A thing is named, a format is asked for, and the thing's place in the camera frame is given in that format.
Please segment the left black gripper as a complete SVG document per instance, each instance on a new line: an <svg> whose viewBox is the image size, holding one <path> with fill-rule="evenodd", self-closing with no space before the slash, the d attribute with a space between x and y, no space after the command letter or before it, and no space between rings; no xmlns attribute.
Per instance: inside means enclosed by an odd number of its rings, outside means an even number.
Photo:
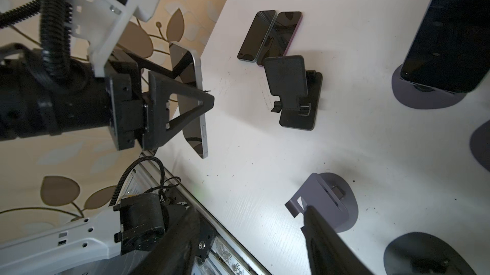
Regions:
<svg viewBox="0 0 490 275"><path fill-rule="evenodd" d="M143 148L156 150L175 136L183 136L183 128L214 107L214 96L175 80L192 64L194 58L190 51L172 71L127 50L111 53L104 75L110 103L109 129L118 151L134 147L142 132ZM142 99L143 69L149 71L148 92ZM200 104L180 114L177 94L195 98Z"/></svg>

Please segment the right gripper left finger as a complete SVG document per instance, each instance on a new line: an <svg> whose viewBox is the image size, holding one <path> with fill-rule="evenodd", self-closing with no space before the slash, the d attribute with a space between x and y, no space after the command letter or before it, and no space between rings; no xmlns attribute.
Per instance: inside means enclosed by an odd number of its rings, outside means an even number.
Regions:
<svg viewBox="0 0 490 275"><path fill-rule="evenodd" d="M199 234L199 213L190 207L131 274L191 274Z"/></svg>

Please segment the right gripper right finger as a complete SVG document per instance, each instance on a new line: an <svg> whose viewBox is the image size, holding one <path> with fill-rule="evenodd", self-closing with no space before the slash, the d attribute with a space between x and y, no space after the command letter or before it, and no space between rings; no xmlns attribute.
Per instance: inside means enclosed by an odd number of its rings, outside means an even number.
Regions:
<svg viewBox="0 0 490 275"><path fill-rule="evenodd" d="M312 206L303 214L302 233L312 274L371 274L335 230Z"/></svg>

